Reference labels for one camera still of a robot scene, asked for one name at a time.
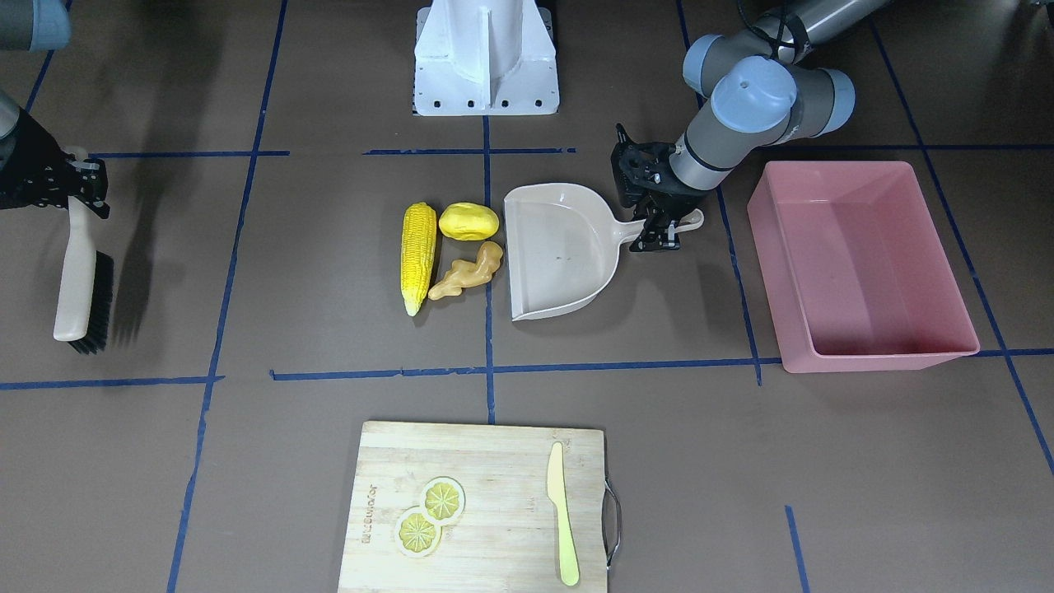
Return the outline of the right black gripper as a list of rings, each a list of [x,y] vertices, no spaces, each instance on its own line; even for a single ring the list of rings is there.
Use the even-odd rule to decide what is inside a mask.
[[[1,209],[69,207],[74,198],[106,219],[105,162],[65,152],[26,110],[14,114],[2,138]]]

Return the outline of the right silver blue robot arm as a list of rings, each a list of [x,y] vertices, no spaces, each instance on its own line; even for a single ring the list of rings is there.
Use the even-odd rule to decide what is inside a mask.
[[[4,1],[2,51],[48,53],[69,46],[72,20],[64,1]],[[63,146],[33,116],[36,91],[1,94],[1,207],[69,207],[80,203],[108,219],[108,169],[86,149]]]

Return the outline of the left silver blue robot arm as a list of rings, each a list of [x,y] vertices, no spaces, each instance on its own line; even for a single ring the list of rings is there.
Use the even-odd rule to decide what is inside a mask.
[[[884,7],[881,1],[786,1],[734,36],[692,42],[682,75],[703,104],[675,142],[633,142],[617,125],[611,169],[636,217],[685,217],[756,149],[843,127],[856,104],[844,72],[803,68],[818,45]]]

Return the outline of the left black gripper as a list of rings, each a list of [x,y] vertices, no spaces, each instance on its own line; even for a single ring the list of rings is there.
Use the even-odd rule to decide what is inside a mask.
[[[674,173],[669,142],[635,142],[622,124],[616,124],[616,146],[610,155],[618,205],[632,209],[636,217],[659,213],[686,217],[699,207],[709,190],[690,187]]]

